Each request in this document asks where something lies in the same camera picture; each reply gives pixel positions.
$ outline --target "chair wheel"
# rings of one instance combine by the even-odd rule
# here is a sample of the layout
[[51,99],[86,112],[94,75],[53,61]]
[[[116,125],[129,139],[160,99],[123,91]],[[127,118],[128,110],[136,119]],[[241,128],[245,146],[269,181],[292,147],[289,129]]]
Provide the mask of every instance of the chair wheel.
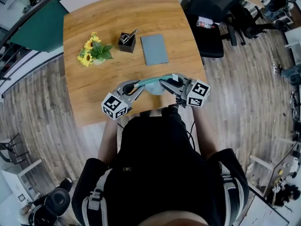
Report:
[[295,157],[295,158],[299,158],[300,157],[300,155],[301,155],[301,153],[300,152],[298,152],[298,151],[293,151],[293,157]]

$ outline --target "backpack strap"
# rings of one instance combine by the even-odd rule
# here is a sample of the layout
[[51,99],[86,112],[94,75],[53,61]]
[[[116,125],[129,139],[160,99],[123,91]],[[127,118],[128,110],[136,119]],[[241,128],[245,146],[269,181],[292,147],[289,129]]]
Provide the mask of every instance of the backpack strap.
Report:
[[89,210],[96,211],[98,211],[100,208],[102,212],[102,226],[108,226],[107,202],[103,195],[103,188],[107,177],[111,171],[112,169],[107,170],[99,178],[94,191],[91,191],[91,195],[89,197],[86,197],[82,203],[81,209],[83,213],[84,223],[86,226],[90,226],[87,215],[87,207]]
[[230,226],[244,208],[245,195],[240,181],[233,178],[230,171],[220,161],[219,165],[225,192],[226,216],[224,226]]

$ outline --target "black office chair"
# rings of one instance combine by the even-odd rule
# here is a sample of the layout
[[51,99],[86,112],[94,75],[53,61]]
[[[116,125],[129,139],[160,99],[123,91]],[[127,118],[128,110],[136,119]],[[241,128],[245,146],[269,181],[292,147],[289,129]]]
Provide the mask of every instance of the black office chair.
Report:
[[189,8],[185,15],[191,27],[201,56],[221,58],[224,55],[222,40],[231,41],[232,46],[237,45],[234,30],[228,26],[228,33],[221,35],[219,27],[207,29],[197,27],[198,16],[212,19],[214,23],[220,23],[230,8],[239,0],[190,0]]
[[230,11],[231,15],[227,16],[227,24],[233,26],[234,30],[239,34],[242,45],[246,45],[245,37],[256,39],[257,35],[266,32],[265,29],[279,29],[275,24],[256,24],[258,18],[263,18],[262,12],[255,7],[257,15],[252,17],[251,13],[240,3],[234,5]]

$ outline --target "wooden floor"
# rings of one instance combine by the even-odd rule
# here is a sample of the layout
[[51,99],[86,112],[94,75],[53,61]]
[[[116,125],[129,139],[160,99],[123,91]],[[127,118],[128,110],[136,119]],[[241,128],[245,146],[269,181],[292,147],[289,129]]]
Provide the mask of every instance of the wooden floor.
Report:
[[[251,153],[266,161],[277,161],[288,147],[276,144],[275,137],[290,138],[292,121],[291,87],[285,79],[273,74],[271,64],[272,59],[284,68],[292,65],[283,35],[268,31],[248,40],[245,46],[223,43],[223,58],[204,58],[211,86],[204,109],[219,144],[222,149],[233,148],[243,169],[249,164]],[[191,109],[181,109],[180,114],[190,128]],[[128,120],[124,117],[121,124]],[[0,140],[20,133],[19,148],[29,150],[28,162],[43,160],[29,175],[42,194],[66,176],[79,178],[86,159],[97,155],[104,126],[105,122],[82,128],[75,125],[62,56],[19,81],[0,104]],[[76,223],[71,210],[61,223]]]

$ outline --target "black pen holder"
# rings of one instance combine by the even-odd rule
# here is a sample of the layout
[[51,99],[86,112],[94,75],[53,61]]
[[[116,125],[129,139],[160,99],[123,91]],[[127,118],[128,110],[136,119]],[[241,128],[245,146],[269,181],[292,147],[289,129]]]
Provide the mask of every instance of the black pen holder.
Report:
[[[124,34],[129,34],[129,33],[122,32],[120,36],[122,36]],[[121,40],[118,41],[119,50],[122,52],[133,53],[135,44],[136,44],[136,36],[135,35],[133,37],[131,37],[130,40],[126,44],[123,44]]]

